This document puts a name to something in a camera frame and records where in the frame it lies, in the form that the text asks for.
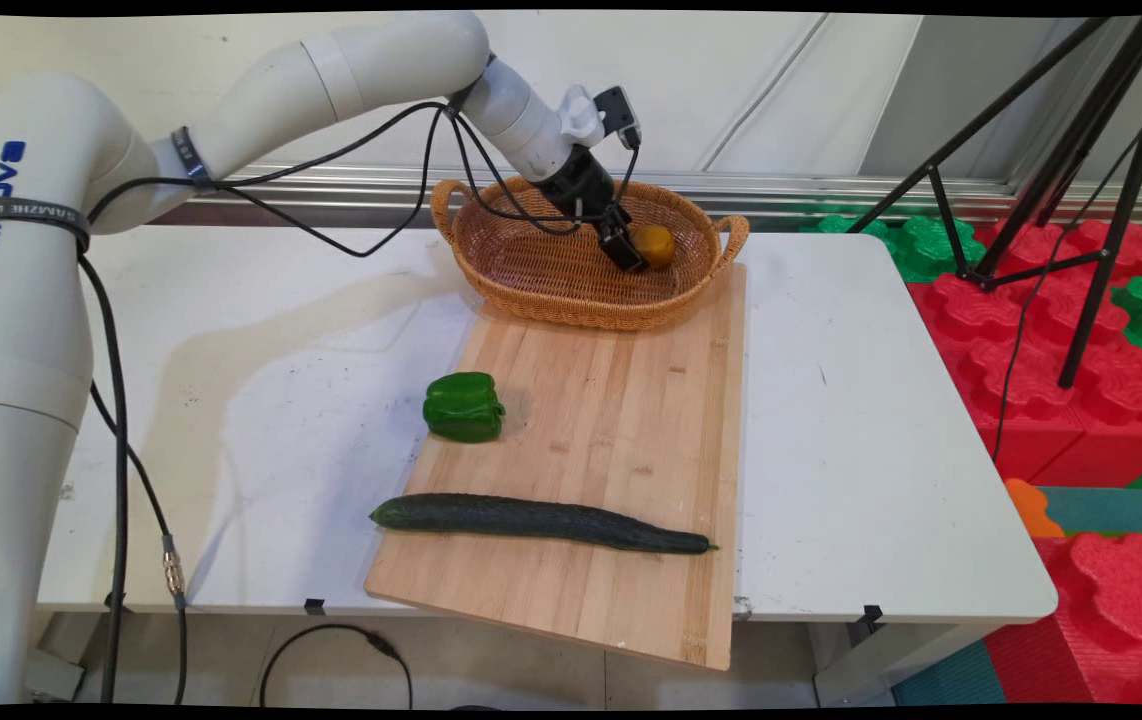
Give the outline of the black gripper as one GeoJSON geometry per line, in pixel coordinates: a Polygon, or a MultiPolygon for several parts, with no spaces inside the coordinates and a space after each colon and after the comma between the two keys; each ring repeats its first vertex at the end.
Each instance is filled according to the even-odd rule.
{"type": "Polygon", "coordinates": [[[598,249],[621,272],[650,269],[649,261],[632,242],[632,215],[616,202],[616,181],[589,149],[572,146],[566,163],[549,178],[536,183],[536,189],[562,217],[609,218],[597,224],[598,249]]]}

